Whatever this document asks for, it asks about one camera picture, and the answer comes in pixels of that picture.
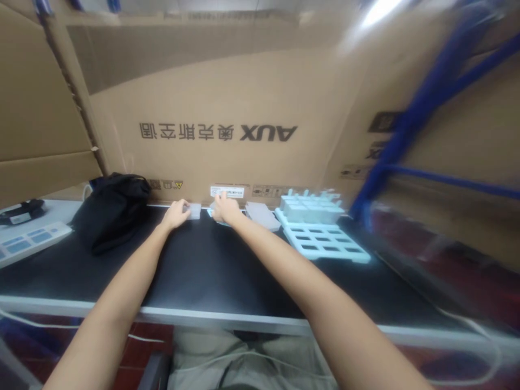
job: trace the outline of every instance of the light blue tray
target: light blue tray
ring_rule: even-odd
[[[275,215],[289,243],[309,260],[327,257],[363,264],[370,261],[370,255],[337,225],[288,222],[280,208]]]

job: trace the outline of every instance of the barcode label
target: barcode label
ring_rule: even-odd
[[[19,216],[11,217],[9,219],[11,220],[11,223],[13,225],[16,225],[16,224],[25,222],[26,220],[30,220],[31,219],[31,214],[24,213],[24,214],[20,214]]]
[[[244,197],[244,187],[211,187],[210,195],[214,197],[216,194],[221,194],[223,192],[227,192],[228,198],[243,198]]]

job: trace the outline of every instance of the black backpack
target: black backpack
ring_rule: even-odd
[[[99,255],[132,238],[146,217],[150,191],[143,176],[112,173],[83,202],[70,224],[85,247]]]

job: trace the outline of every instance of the forearm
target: forearm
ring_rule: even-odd
[[[110,387],[168,234],[168,229],[157,226],[121,267],[81,324],[45,389]]]
[[[152,283],[159,255],[170,231],[158,225],[104,290],[87,320],[117,326],[132,324]]]
[[[243,214],[231,220],[230,225],[307,318],[312,317],[315,310],[322,305],[325,297],[329,295],[329,289],[337,288],[312,262],[284,240]]]
[[[342,388],[431,389],[363,310],[312,262],[242,215],[230,225],[305,314]]]

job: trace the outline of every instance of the khaki pants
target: khaki pants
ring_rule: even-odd
[[[316,341],[310,337],[281,336],[275,340],[246,343],[221,329],[175,327],[174,340],[175,356],[168,390],[211,390],[239,384],[258,390],[337,389]],[[305,372],[254,355],[230,357],[197,369],[183,370],[219,356],[247,351],[272,356]],[[330,378],[316,378],[308,373]]]

